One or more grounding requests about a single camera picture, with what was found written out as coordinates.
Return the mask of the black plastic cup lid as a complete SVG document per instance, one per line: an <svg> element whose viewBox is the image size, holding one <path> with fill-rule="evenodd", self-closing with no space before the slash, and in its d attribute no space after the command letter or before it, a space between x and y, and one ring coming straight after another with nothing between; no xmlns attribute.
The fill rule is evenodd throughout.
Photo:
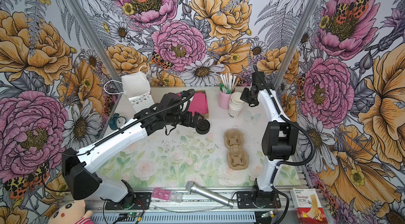
<svg viewBox="0 0 405 224"><path fill-rule="evenodd" d="M210 131L210 123L208 120L204 119L199 125L196 127L196 132L200 135L205 135Z"/></svg>

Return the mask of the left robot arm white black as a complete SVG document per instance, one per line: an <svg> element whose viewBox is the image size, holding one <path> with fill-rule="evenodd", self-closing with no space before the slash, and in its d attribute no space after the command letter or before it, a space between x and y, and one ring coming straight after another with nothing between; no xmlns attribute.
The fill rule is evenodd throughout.
<svg viewBox="0 0 405 224"><path fill-rule="evenodd" d="M210 123L198 112L189 111L195 90L165 94L160 103L136 113L125 125L97 142L79 150L68 148L62 153L62 175L75 201L98 197L123 209L130 209L136 194L125 181L98 174L103 164L118 153L156 131L168 126L193 128L199 134L209 132Z"/></svg>

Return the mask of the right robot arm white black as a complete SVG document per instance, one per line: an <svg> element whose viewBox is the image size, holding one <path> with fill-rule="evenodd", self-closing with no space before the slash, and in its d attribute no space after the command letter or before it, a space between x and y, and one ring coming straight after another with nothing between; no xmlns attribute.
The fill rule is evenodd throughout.
<svg viewBox="0 0 405 224"><path fill-rule="evenodd" d="M315 144L309 133L285 114L273 84L265 80L264 73L257 66L253 68L252 85L244 88L240 99L249 107L262 105L267 116L267 126L262 138L262 152L266 160L252 186L252 203L258 207L273 203L278 207L276 200L282 193L275 188L277 172L282 166L308 164L315 157ZM292 162L289 158L296 152L300 133L309 141L310 153L302 161Z"/></svg>

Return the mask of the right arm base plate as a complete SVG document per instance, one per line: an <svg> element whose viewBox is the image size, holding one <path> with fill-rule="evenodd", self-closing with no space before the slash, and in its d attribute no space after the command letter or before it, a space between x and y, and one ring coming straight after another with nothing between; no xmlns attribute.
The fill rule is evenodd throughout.
<svg viewBox="0 0 405 224"><path fill-rule="evenodd" d="M275 209L281 207L276 192L240 191L236 193L236 203L239 209Z"/></svg>

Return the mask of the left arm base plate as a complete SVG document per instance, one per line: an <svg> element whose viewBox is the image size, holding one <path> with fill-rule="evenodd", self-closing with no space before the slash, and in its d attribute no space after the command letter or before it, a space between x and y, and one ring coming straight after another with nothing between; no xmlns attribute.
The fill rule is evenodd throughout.
<svg viewBox="0 0 405 224"><path fill-rule="evenodd" d="M148 210L151 203L151 192L129 193L119 202L107 201L106 210Z"/></svg>

